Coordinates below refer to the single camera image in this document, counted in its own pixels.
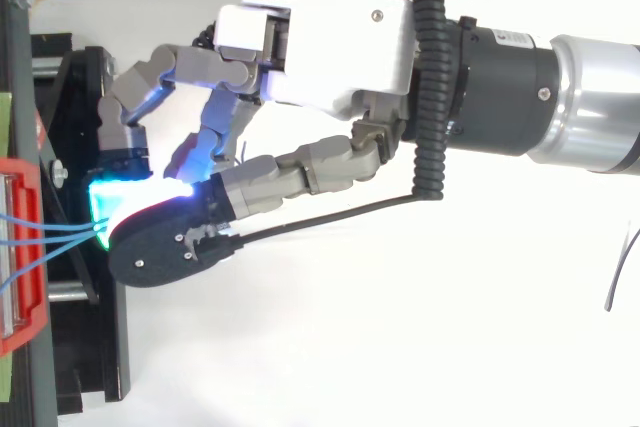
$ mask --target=black metal frame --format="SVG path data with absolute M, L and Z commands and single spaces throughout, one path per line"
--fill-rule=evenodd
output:
M 36 100 L 47 140 L 41 151 L 45 219 L 89 220 L 87 186 L 98 167 L 98 100 L 112 80 L 110 56 L 101 47 L 72 51 L 70 34 L 32 37 L 34 59 L 61 57 L 55 78 L 35 80 Z M 61 189 L 50 168 L 60 160 L 69 171 Z M 105 400 L 122 400 L 130 389 L 126 298 L 107 266 L 97 241 L 49 262 L 49 282 L 80 280 L 88 301 L 51 304 L 51 325 L 60 415 L 82 411 L 83 392 L 104 391 Z
M 12 94 L 9 155 L 38 164 L 29 14 L 0 0 L 0 92 Z M 12 393 L 0 404 L 0 425 L 57 425 L 51 327 L 13 354 Z

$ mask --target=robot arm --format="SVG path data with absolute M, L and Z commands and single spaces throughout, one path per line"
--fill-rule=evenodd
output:
M 161 285 L 253 240 L 401 202 L 439 200 L 447 144 L 602 173 L 635 173 L 640 164 L 635 46 L 568 36 L 549 45 L 479 28 L 474 19 L 447 21 L 444 0 L 245 0 L 222 8 L 212 44 L 159 47 L 100 102 L 105 158 L 135 158 L 146 149 L 137 121 L 172 85 L 213 90 L 197 139 L 175 169 L 196 181 L 194 195 L 145 209 L 111 234 L 110 269 L 125 284 Z M 362 118 L 352 138 L 221 168 L 264 100 Z M 417 144 L 411 196 L 246 237 L 218 233 L 285 198 L 371 179 L 400 140 Z

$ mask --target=silver cylinder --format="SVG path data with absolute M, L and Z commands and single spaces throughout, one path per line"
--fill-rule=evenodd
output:
M 529 156 L 541 164 L 615 172 L 640 133 L 640 51 L 566 35 L 551 45 L 560 66 L 558 102 Z
M 31 61 L 31 72 L 34 79 L 55 78 L 60 70 L 62 57 L 39 57 Z
M 88 300 L 87 293 L 78 280 L 50 282 L 49 302 L 77 302 Z

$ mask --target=blue light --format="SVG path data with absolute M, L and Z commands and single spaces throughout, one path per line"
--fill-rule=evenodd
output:
M 127 217 L 165 200 L 191 195 L 193 187 L 176 179 L 94 180 L 89 184 L 91 218 L 109 219 L 107 231 L 99 233 L 98 240 L 108 250 L 111 232 Z

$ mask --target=wall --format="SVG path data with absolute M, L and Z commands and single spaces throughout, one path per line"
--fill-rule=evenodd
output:
M 35 32 L 71 30 L 121 70 L 189 43 L 238 0 L 39 0 Z M 637 0 L 447 0 L 481 25 L 640 43 Z M 153 165 L 197 128 L 207 92 L 147 121 Z M 349 126 L 269 105 L 248 155 Z M 249 232 L 407 193 L 412 148 L 349 192 L 247 219 Z M 166 287 L 129 290 L 133 390 L 85 397 L 65 426 L 607 425 L 640 422 L 640 252 L 609 282 L 637 178 L 448 154 L 446 200 L 251 245 Z

